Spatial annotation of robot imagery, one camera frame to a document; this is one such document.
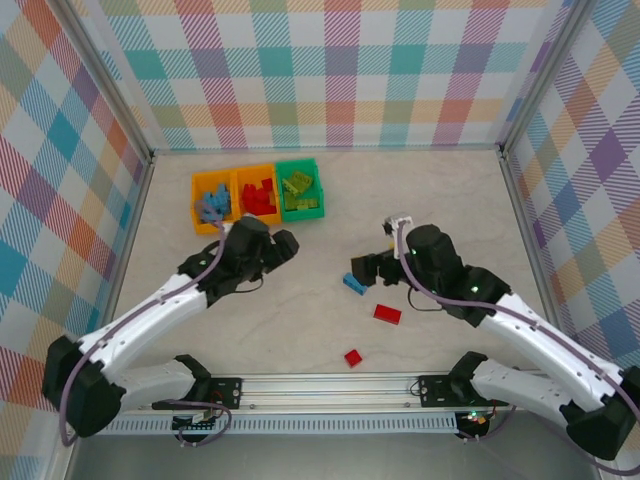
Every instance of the blue block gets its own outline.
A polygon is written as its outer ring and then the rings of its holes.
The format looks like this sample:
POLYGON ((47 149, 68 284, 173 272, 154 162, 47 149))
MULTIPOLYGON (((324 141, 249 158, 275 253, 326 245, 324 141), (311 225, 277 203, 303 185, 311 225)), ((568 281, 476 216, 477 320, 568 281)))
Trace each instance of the blue block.
POLYGON ((345 273, 344 277, 342 277, 342 283, 359 295, 364 295, 367 291, 367 287, 361 285, 352 273, 345 273))

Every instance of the marble surface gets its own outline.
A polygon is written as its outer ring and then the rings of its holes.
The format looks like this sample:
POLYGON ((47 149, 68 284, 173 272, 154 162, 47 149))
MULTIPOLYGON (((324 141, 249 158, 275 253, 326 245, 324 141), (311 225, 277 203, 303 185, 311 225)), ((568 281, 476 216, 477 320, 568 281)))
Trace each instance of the marble surface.
MULTIPOLYGON (((187 256, 214 240, 193 230, 192 173, 308 156, 318 162, 326 217, 283 225, 300 243, 296 258, 266 276, 259 291, 228 296, 169 332, 136 365, 189 353, 221 374, 345 372, 343 355, 356 348, 364 358, 360 372, 447 371, 468 350, 532 367, 500 338, 445 313, 413 311, 406 286, 377 285, 360 297, 342 284, 351 257, 388 248, 381 222, 404 211, 418 225, 438 225, 466 263, 495 272, 542 314, 492 151, 161 156, 117 313, 146 298, 187 256), (402 310, 400 325, 374 319, 377 303, 402 310)), ((418 294, 414 301, 436 306, 418 294)))

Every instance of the red toy brick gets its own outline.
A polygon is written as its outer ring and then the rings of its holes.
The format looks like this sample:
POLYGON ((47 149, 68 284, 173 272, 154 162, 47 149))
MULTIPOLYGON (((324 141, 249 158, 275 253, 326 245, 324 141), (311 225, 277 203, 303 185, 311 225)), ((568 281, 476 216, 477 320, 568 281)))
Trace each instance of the red toy brick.
POLYGON ((374 318, 393 323, 394 325, 398 325, 400 323, 401 315, 402 312, 400 310, 396 310, 395 308, 386 307, 380 304, 378 304, 378 306, 376 307, 376 311, 373 313, 374 318))
POLYGON ((360 356, 358 351, 355 349, 347 353, 344 356, 344 359, 347 361, 347 363, 351 368, 355 367, 357 364, 359 364, 362 361, 362 357, 360 356))
POLYGON ((272 178, 265 178, 262 181, 262 188, 264 188, 267 192, 273 191, 273 179, 272 178))
POLYGON ((256 200, 260 203, 269 203, 269 194, 264 188, 256 190, 256 200))

